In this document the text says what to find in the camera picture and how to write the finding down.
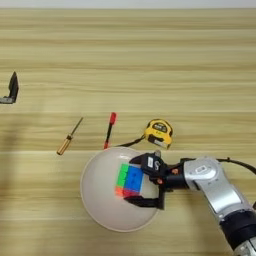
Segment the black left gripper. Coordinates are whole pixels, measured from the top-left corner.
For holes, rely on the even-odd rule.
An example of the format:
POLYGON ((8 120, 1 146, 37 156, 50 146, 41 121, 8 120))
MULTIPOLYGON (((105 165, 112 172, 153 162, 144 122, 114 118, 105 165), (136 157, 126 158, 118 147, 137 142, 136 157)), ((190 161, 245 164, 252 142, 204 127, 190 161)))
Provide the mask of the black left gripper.
POLYGON ((9 82, 9 97, 0 98, 0 104, 14 104, 17 99, 19 84, 16 72, 13 72, 9 82))

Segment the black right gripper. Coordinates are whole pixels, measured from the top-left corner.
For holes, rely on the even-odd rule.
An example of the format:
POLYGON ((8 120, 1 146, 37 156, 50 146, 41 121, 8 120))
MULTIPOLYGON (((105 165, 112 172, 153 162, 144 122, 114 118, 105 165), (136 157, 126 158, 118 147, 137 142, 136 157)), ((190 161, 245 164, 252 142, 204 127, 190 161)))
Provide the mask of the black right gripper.
MULTIPOLYGON (((161 158, 161 152, 145 153, 132 158, 129 163, 143 165, 147 163, 149 157, 161 158)), ((180 161, 174 165, 168 165, 158 159, 154 162, 153 171, 149 174, 149 180, 158 186, 157 198, 144 198, 142 196, 125 197, 124 200, 130 204, 144 208, 164 209, 165 193, 175 189, 186 189, 184 163, 180 161)))

